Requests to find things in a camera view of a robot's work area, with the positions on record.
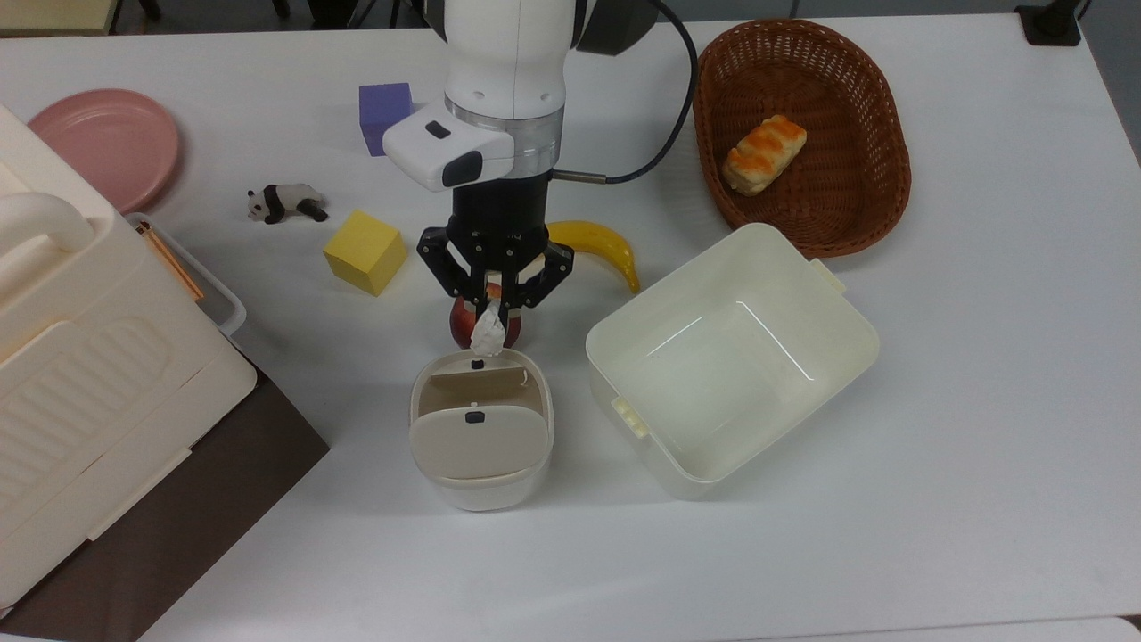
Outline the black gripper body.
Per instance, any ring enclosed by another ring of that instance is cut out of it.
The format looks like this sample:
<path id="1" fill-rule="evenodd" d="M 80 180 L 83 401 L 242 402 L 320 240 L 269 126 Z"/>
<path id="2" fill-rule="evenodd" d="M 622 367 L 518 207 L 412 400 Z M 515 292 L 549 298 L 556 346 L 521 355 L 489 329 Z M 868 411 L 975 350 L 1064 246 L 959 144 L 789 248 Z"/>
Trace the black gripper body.
<path id="1" fill-rule="evenodd" d="M 547 180 L 489 180 L 452 192 L 451 244 L 469 267 L 521 271 L 547 247 Z"/>

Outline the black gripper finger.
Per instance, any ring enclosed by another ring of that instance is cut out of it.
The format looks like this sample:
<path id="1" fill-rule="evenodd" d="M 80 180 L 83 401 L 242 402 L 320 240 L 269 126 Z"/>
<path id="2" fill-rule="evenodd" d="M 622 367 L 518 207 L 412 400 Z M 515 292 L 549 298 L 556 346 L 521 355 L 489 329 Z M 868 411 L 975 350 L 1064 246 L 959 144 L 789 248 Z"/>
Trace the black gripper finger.
<path id="1" fill-rule="evenodd" d="M 416 243 L 416 255 L 431 270 L 444 292 L 453 298 L 462 298 L 472 304 L 474 312 L 485 312 L 488 308 L 488 279 L 482 267 L 461 267 L 450 251 L 450 239 L 445 227 L 424 228 Z"/>
<path id="2" fill-rule="evenodd" d="M 505 241 L 503 259 L 503 308 L 510 310 L 536 308 L 567 276 L 573 273 L 574 249 L 561 243 L 547 243 L 542 250 L 542 268 L 525 282 L 519 274 L 527 266 L 526 252 L 529 246 L 518 239 Z"/>

